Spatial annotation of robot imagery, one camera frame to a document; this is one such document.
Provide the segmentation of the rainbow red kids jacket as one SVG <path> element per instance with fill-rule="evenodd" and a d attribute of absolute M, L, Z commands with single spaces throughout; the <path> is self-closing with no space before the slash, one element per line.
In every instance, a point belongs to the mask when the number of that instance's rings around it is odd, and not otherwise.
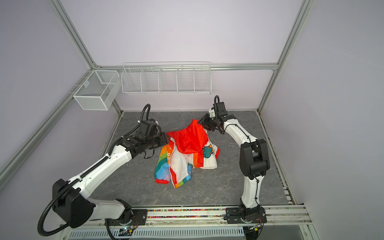
<path fill-rule="evenodd" d="M 191 179 L 192 169 L 213 170 L 218 167 L 220 149 L 214 145 L 208 132 L 193 120 L 186 128 L 168 132 L 170 141 L 163 146 L 155 169 L 155 182 L 171 183 L 179 188 Z"/>

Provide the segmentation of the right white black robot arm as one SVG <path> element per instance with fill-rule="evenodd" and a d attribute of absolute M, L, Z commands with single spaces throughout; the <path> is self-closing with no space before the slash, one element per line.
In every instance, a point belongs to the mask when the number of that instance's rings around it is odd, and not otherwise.
<path fill-rule="evenodd" d="M 258 209 L 261 183 L 271 167 L 267 142 L 251 135 L 234 115 L 228 113 L 225 103 L 218 96 L 199 124 L 207 131 L 230 135 L 239 145 L 239 164 L 245 177 L 240 208 L 245 211 Z"/>

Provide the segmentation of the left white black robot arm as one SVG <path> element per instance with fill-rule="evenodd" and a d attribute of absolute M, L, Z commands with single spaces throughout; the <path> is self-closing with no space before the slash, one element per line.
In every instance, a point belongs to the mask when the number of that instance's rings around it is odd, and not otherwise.
<path fill-rule="evenodd" d="M 68 181 L 58 180 L 53 185 L 52 210 L 71 228 L 88 221 L 111 219 L 118 224 L 132 222 L 132 207 L 123 200 L 104 201 L 92 199 L 95 189 L 122 165 L 146 150 L 154 151 L 169 142 L 167 135 L 154 119 L 139 123 L 134 134 L 120 137 L 109 152 L 77 176 Z"/>

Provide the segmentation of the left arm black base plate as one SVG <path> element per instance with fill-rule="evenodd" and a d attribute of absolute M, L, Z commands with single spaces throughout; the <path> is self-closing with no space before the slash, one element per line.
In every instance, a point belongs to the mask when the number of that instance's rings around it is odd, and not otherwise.
<path fill-rule="evenodd" d="M 118 219 L 107 219 L 109 226 L 143 226 L 146 224 L 147 209 L 125 211 Z"/>

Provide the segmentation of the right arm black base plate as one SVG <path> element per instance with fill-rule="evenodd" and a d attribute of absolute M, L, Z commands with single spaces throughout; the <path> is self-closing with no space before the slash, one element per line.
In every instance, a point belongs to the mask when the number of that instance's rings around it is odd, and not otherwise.
<path fill-rule="evenodd" d="M 226 208 L 224 220 L 228 224 L 265 224 L 267 222 L 266 210 L 262 206 L 246 208 L 243 205 Z"/>

